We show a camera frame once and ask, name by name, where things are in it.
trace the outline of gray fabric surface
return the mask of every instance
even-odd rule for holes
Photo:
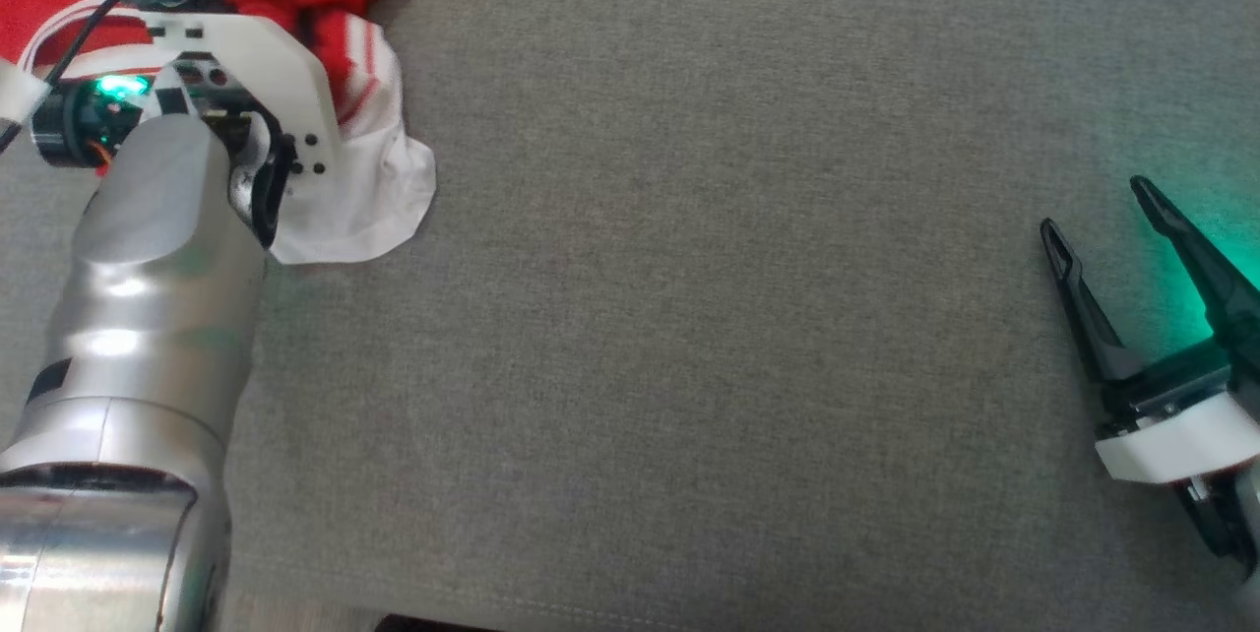
[[[438,196],[271,273],[239,582],[513,631],[1241,628],[1095,461],[1036,227],[1131,344],[1202,336],[1125,179],[1260,268],[1256,0],[375,14]],[[5,427],[89,188],[0,162]]]

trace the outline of black cable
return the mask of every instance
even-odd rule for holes
[[[53,67],[53,71],[49,71],[48,76],[44,77],[45,83],[48,83],[49,86],[55,86],[57,82],[62,79],[62,73],[66,73],[67,68],[69,68],[71,62],[74,60],[74,58],[78,55],[79,49],[83,48],[83,43],[87,42],[87,37],[92,33],[92,30],[96,29],[96,26],[98,26],[101,20],[105,19],[106,14],[108,14],[111,9],[117,6],[120,1],[122,0],[105,0],[101,3],[100,8],[96,8],[92,11],[92,14],[89,14],[86,21],[83,21],[83,28],[74,37],[74,40],[71,42],[71,45],[66,49],[66,53],[63,53],[62,57],[57,59],[57,64]],[[0,133],[0,151],[5,151],[6,149],[9,149],[9,145],[18,138],[18,133],[21,133],[21,125],[19,120],[11,122],[11,125],[9,125],[8,128],[4,130],[4,133]]]

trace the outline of gray tablecloth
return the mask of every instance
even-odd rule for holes
[[[504,629],[1240,628],[1092,452],[1036,227],[1206,330],[1125,180],[1260,278],[1260,0],[387,0],[413,242],[275,268],[248,587]],[[0,424],[93,179],[0,161]]]

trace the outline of orange wire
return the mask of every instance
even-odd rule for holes
[[[96,154],[98,154],[98,156],[101,157],[101,161],[105,162],[105,165],[108,165],[111,161],[113,161],[113,156],[110,154],[110,151],[107,151],[107,149],[105,149],[105,145],[96,142],[96,140],[88,140],[87,147],[93,149]]]

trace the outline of red and white garment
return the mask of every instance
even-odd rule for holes
[[[0,57],[42,74],[101,0],[16,0],[4,13]],[[324,174],[304,171],[289,191],[272,256],[281,263],[355,263],[415,234],[436,189],[433,154],[407,137],[402,73],[381,26],[360,16],[372,0],[229,0],[305,38],[329,74],[343,152]],[[305,23],[299,29],[299,19]],[[154,73],[174,52],[154,48],[134,10],[116,9],[66,72],[68,79]]]

